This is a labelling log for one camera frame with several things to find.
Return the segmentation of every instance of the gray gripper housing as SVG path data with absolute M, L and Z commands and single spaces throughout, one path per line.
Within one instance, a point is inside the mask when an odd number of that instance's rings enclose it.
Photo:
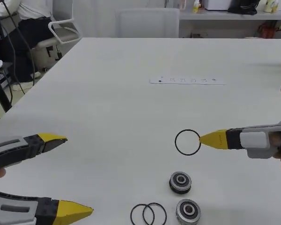
M 0 196 L 0 225 L 15 225 L 32 222 L 35 218 L 38 201 L 10 199 L 11 195 Z
M 265 149 L 257 149 L 257 148 L 247 148 L 248 157 L 250 158 L 270 158 L 276 152 L 278 152 L 279 147 L 272 146 L 269 140 L 269 133 L 277 133 L 281 132 L 281 122 L 273 125 L 262 125 L 262 126 L 254 126 L 254 127 L 245 127 L 242 130 L 243 133 L 247 132 L 264 132 L 267 138 L 267 148 Z

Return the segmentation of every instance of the yellow object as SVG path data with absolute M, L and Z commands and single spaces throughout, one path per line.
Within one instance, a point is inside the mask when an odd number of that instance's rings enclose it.
M 67 139 L 64 136 L 60 136 L 60 135 L 52 135 L 49 133 L 40 133 L 37 134 L 44 142 L 50 142 L 53 140 L 59 140 L 59 139 Z
M 228 149 L 227 130 L 217 130 L 200 138 L 200 143 L 215 149 Z
M 69 225 L 90 216 L 92 212 L 90 207 L 60 200 L 53 225 Z
M 275 13 L 277 12 L 278 5 L 279 5 L 278 0 L 267 0 L 264 11 L 266 13 Z
M 199 0 L 195 0 L 195 2 L 193 4 L 192 12 L 193 13 L 198 13 L 199 7 L 200 7 L 200 1 Z

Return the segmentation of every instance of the white table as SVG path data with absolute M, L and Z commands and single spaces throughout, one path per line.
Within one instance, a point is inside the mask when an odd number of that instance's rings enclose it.
M 159 75 L 228 85 L 149 84 Z M 281 224 L 278 160 L 204 146 L 185 157 L 174 147 L 185 128 L 279 122 L 280 86 L 281 40 L 84 38 L 0 121 L 0 136 L 53 132 L 69 141 L 8 168 L 0 191 L 93 207 L 77 225 L 129 225 L 131 208 L 150 202 L 176 225 L 183 198 L 201 207 L 200 225 Z M 192 178 L 186 196 L 168 186 L 175 171 Z M 163 213 L 155 213 L 159 225 Z M 143 224 L 141 209 L 133 217 Z

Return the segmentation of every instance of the white chair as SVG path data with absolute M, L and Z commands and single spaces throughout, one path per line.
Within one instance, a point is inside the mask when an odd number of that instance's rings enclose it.
M 43 54 L 44 49 L 47 49 L 49 54 L 49 50 L 53 50 L 53 46 L 56 46 L 58 52 L 57 60 L 60 60 L 62 54 L 58 50 L 58 45 L 76 42 L 82 38 L 73 17 L 73 0 L 53 0 L 52 6 L 53 21 L 49 23 L 48 27 L 54 37 L 39 42 L 33 49 L 35 63 L 39 69 L 43 70 L 47 69 L 48 64 Z
M 131 8 L 116 13 L 118 38 L 178 38 L 180 11 L 176 8 Z

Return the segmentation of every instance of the bearing inner ring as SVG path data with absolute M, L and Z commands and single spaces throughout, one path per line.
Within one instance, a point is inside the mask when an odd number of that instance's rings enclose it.
M 195 214 L 195 208 L 191 204 L 185 204 L 183 206 L 183 212 L 188 216 L 192 216 Z
M 185 184 L 185 183 L 186 183 L 186 178 L 185 178 L 185 176 L 178 175 L 178 176 L 176 177 L 176 182 L 177 182 L 178 184 Z

